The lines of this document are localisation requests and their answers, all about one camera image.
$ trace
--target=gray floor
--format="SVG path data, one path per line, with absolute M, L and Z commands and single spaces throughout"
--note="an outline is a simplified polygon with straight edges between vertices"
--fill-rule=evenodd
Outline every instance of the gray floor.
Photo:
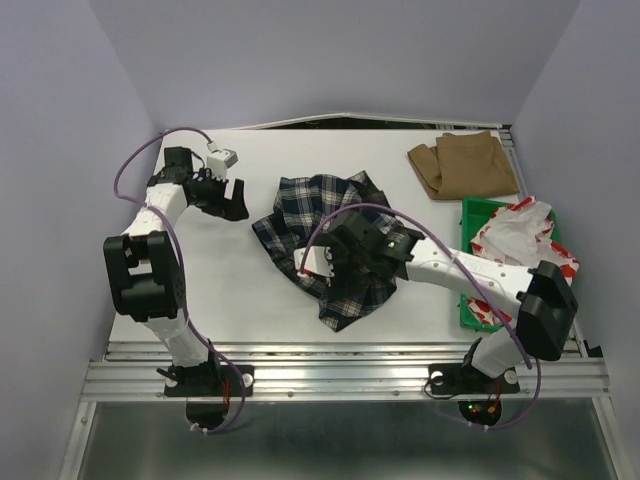
M 512 415 L 524 402 L 509 402 Z M 190 432 L 180 404 L 97 409 L 80 478 L 614 478 L 590 400 L 540 401 L 514 429 L 439 416 L 455 403 L 248 405 L 234 431 Z

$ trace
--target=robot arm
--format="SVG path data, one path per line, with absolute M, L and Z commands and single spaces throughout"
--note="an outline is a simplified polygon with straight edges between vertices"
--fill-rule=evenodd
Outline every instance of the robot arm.
M 363 215 L 349 211 L 337 217 L 317 243 L 322 246 L 311 247 L 304 269 L 307 274 L 326 277 L 330 297 L 348 294 L 349 285 L 367 272 L 433 283 L 477 296 L 476 286 L 432 240 L 402 225 L 385 235 Z M 294 253 L 298 268 L 303 252 L 299 249 Z M 548 361 L 560 358 L 578 303 L 556 265 L 543 261 L 532 269 L 502 265 L 456 250 L 452 253 L 489 299 L 517 320 L 516 336 L 527 354 Z M 438 366 L 443 377 L 432 390 L 442 395 L 486 393 L 495 379 L 500 380 L 507 369 L 521 361 L 522 354 L 502 328 L 478 339 L 462 364 Z
M 192 205 L 229 221 L 249 217 L 242 180 L 235 180 L 231 199 L 224 196 L 227 169 L 237 162 L 235 152 L 212 152 L 198 171 L 188 148 L 165 148 L 164 161 L 149 179 L 145 203 L 160 210 L 171 227 Z M 171 368 L 159 372 L 171 380 L 167 385 L 172 390 L 166 393 L 213 394 L 208 389 L 219 384 L 221 367 L 188 326 L 183 273 L 161 219 L 141 208 L 122 235 L 106 239 L 103 250 L 117 312 L 153 331 L 171 354 Z

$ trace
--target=gray wall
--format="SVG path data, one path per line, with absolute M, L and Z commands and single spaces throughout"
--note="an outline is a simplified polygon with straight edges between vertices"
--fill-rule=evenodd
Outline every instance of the gray wall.
M 85 0 L 0 2 L 0 65 L 0 476 L 57 478 L 132 218 L 112 179 L 154 128 Z
M 89 0 L 151 118 L 510 123 L 578 0 Z
M 515 123 L 524 177 L 582 260 L 579 319 L 602 343 L 640 473 L 640 2 L 583 0 Z

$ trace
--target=dark plaid fabric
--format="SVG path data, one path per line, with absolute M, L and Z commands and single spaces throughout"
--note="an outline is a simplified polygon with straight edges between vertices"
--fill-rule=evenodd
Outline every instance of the dark plaid fabric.
M 395 280 L 369 274 L 353 295 L 329 300 L 325 279 L 298 276 L 293 251 L 307 245 L 309 237 L 326 215 L 361 202 L 389 206 L 384 193 L 376 188 L 365 171 L 347 179 L 331 175 L 281 178 L 273 214 L 252 225 L 278 270 L 320 301 L 320 320 L 336 332 L 380 307 L 396 291 Z M 384 233 L 398 222 L 392 216 L 373 210 L 362 213 Z

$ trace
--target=plaid cloth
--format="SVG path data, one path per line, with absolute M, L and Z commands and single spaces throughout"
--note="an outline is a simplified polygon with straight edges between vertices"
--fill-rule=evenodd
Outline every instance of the plaid cloth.
M 298 276 L 293 251 L 307 245 L 309 237 L 326 215 L 341 207 L 361 202 L 389 206 L 384 193 L 376 188 L 365 171 L 346 180 L 331 175 L 281 178 L 273 214 L 252 225 L 258 240 L 278 270 L 320 301 L 318 317 L 336 332 L 370 314 L 387 301 L 396 291 L 395 280 L 369 274 L 364 276 L 361 285 L 355 288 L 352 295 L 329 300 L 325 279 Z M 362 214 L 384 233 L 398 223 L 394 217 L 373 210 L 364 210 Z

